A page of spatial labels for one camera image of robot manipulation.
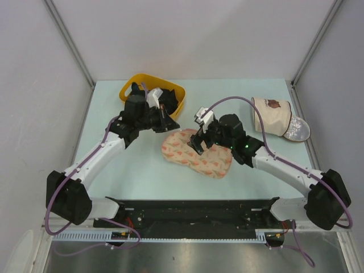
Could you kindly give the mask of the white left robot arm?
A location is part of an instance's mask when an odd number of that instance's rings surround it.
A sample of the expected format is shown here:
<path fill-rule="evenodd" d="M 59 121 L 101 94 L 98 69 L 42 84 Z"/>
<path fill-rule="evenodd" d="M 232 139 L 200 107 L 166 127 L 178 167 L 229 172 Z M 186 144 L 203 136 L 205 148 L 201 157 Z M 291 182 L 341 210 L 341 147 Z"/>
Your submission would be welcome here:
<path fill-rule="evenodd" d="M 122 226 L 126 214 L 120 210 L 119 202 L 108 197 L 90 197 L 88 189 L 98 174 L 127 149 L 141 131 L 164 133 L 178 129 L 179 124 L 172 118 L 177 107 L 175 98 L 153 93 L 146 97 L 131 95 L 119 115 L 110 120 L 105 135 L 93 150 L 65 171 L 52 171 L 48 175 L 45 215 L 54 213 L 75 225 L 90 218 L 105 218 L 115 228 Z"/>

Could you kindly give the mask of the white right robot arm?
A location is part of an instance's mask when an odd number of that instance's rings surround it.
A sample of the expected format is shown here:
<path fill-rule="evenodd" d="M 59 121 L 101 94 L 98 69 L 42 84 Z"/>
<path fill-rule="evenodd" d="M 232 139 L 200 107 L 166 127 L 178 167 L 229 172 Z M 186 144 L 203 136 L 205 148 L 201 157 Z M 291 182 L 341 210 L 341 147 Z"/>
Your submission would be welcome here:
<path fill-rule="evenodd" d="M 246 134 L 235 114 L 216 119 L 212 111 L 202 108 L 195 114 L 195 122 L 199 130 L 188 144 L 199 155 L 213 145 L 227 148 L 238 164 L 267 172 L 301 194 L 299 198 L 274 197 L 270 201 L 262 214 L 268 228 L 286 220 L 310 221 L 323 230 L 344 227 L 339 220 L 351 199 L 338 172 L 303 167 L 272 152 L 265 142 Z"/>

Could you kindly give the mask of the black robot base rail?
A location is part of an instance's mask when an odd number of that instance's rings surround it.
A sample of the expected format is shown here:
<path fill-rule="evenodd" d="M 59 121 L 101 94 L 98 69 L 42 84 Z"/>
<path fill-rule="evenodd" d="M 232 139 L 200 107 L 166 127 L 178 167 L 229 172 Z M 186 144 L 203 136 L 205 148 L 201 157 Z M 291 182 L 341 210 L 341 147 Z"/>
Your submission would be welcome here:
<path fill-rule="evenodd" d="M 118 200 L 121 206 L 112 222 L 95 220 L 95 228 L 130 224 L 134 233 L 206 233 L 238 230 L 288 231 L 288 220 L 269 211 L 273 200 Z"/>

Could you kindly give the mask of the pink tulip mesh laundry bag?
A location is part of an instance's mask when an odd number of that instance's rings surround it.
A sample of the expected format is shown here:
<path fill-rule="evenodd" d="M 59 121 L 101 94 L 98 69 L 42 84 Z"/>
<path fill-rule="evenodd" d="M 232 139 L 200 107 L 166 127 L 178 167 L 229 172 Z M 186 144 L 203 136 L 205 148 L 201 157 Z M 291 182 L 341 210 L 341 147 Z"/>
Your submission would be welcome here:
<path fill-rule="evenodd" d="M 161 146 L 161 152 L 165 160 L 188 167 L 197 173 L 213 179 L 221 179 L 227 175 L 233 161 L 231 150 L 216 144 L 207 148 L 199 155 L 188 146 L 190 137 L 197 131 L 184 129 L 176 131 L 165 138 Z"/>

